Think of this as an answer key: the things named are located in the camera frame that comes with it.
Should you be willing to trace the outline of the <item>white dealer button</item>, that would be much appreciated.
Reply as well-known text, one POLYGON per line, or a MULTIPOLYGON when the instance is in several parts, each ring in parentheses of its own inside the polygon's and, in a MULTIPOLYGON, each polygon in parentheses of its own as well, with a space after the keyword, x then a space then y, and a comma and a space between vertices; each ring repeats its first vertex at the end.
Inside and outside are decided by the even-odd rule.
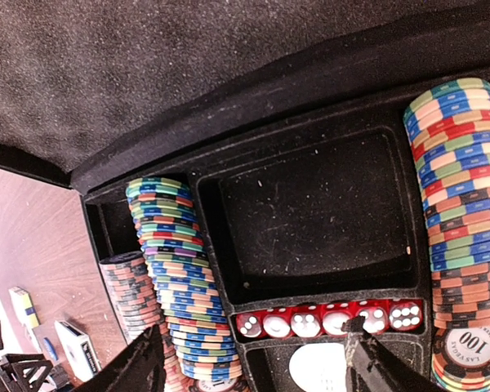
POLYGON ((340 343, 303 345, 292 354, 288 368, 304 391, 347 391, 345 348, 340 343))

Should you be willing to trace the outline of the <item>white card deck box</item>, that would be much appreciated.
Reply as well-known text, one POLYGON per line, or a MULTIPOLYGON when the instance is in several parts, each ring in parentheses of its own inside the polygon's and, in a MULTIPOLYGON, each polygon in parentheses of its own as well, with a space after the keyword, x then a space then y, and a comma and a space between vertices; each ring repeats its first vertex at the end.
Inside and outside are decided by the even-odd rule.
POLYGON ((101 365, 90 337, 66 321, 55 321, 54 327, 74 375, 87 382, 101 371, 101 365))

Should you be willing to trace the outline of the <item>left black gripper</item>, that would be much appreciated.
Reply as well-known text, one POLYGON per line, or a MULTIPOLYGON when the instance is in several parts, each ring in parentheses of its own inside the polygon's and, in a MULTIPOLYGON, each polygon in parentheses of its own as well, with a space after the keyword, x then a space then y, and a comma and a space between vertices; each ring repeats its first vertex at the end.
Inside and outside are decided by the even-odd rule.
MULTIPOLYGON (((0 351, 4 349, 0 321, 0 351)), ((43 354, 0 354, 0 384, 4 391, 71 391, 67 373, 43 354)))

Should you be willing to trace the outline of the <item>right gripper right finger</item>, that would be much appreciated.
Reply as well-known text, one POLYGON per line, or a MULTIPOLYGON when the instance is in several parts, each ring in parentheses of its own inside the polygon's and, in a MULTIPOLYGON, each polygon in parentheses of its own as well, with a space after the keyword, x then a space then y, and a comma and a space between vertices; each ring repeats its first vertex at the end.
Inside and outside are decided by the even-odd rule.
POLYGON ((427 392, 441 388, 414 372, 363 329, 365 318, 357 316, 343 323, 348 391, 427 392))

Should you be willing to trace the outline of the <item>orange black chip stack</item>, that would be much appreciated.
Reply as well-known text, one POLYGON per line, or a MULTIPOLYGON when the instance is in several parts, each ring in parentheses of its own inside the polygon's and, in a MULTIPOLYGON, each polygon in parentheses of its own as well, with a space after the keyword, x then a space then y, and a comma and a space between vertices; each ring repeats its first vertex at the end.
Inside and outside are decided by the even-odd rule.
POLYGON ((105 287, 126 340, 135 340, 146 328, 158 325, 164 352, 165 391, 186 391, 189 380, 181 372, 154 284, 141 252, 127 252, 99 262, 105 287))
POLYGON ((428 237, 434 325, 490 326, 490 82, 459 78, 405 109, 428 237))

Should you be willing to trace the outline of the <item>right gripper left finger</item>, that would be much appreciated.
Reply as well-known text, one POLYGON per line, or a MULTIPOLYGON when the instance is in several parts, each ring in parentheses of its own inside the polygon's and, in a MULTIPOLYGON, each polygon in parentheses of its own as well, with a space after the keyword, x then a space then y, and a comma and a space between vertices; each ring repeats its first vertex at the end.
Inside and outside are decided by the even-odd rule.
POLYGON ((163 392, 166 380, 163 337, 158 325, 146 328, 77 392, 163 392))

